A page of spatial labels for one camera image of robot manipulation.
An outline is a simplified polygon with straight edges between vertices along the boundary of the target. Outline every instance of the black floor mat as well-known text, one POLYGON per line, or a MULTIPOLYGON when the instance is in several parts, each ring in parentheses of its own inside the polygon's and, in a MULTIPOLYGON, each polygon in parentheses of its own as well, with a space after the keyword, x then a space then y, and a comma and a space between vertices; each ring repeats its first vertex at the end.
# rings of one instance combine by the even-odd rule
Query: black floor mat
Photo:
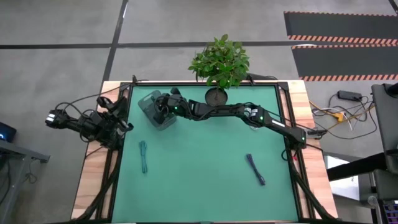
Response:
POLYGON ((293 46, 292 51, 305 81, 398 79, 398 47, 391 44, 293 46))
POLYGON ((285 12, 287 35, 292 40, 354 44, 396 44, 398 17, 324 12, 285 12))

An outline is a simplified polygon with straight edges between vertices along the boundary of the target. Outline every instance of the potted plant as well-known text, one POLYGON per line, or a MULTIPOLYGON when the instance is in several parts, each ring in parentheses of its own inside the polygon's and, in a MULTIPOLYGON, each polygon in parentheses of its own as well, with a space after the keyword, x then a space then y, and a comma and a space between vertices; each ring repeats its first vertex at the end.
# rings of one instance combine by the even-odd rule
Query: potted plant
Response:
POLYGON ((228 96, 225 89, 238 87, 246 78, 250 66, 242 43, 227 39, 227 34, 220 40, 215 37, 214 42, 208 43, 202 53, 195 55, 188 68, 196 74, 197 81, 198 77, 207 78, 208 86, 215 81, 216 87, 209 89, 205 95, 206 103, 211 106, 226 104, 228 96))

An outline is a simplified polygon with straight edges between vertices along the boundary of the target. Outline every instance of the plant pot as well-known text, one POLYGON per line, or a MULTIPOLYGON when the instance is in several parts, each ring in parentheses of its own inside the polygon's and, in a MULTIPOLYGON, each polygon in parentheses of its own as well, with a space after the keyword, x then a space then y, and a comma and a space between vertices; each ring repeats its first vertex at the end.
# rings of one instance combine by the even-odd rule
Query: plant pot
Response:
POLYGON ((225 105, 228 100, 228 95, 224 90, 214 87, 206 92, 205 100, 210 106, 225 105))

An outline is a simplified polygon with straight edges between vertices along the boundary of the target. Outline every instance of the robotic arm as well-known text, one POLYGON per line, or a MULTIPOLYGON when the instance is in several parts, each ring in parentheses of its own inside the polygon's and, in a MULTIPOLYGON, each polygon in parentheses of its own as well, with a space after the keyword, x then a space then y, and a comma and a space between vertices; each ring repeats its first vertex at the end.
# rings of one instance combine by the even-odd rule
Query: robotic arm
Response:
POLYGON ((163 123, 169 113, 194 121, 203 121, 210 117, 235 116, 241 118, 247 125, 269 128, 289 140, 290 147, 294 149, 305 148, 306 135, 302 128, 289 127, 273 119, 268 111, 253 103, 237 103, 235 105, 210 106, 206 103, 187 100, 177 88, 172 88, 172 95, 164 93, 155 100, 157 113, 155 121, 163 123))
POLYGON ((127 115, 127 99, 125 97, 113 103, 106 97, 98 97, 97 103, 106 108, 105 112, 92 111, 89 115, 81 114, 76 119, 67 114, 65 110, 50 110, 45 123, 50 128, 71 129, 90 141, 99 141, 101 146, 118 150, 123 145, 124 133, 133 129, 131 123, 123 118, 127 115))

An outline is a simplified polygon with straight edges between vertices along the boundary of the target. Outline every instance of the yellow connector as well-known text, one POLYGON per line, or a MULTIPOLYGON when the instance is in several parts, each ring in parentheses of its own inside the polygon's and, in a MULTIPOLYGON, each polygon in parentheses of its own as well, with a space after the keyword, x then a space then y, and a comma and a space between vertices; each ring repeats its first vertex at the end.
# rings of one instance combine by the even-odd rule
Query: yellow connector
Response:
POLYGON ((343 122, 344 121, 344 113, 343 112, 330 114, 330 115, 334 116, 337 119, 337 122, 343 122))
MULTIPOLYGON (((315 107, 318 110, 321 110, 321 108, 319 106, 317 106, 315 103, 312 103, 312 101, 310 101, 310 104, 315 107)), ((326 114, 334 117, 337 119, 337 122, 343 122, 344 121, 344 113, 340 112, 340 113, 329 113, 327 111, 324 111, 326 114)))

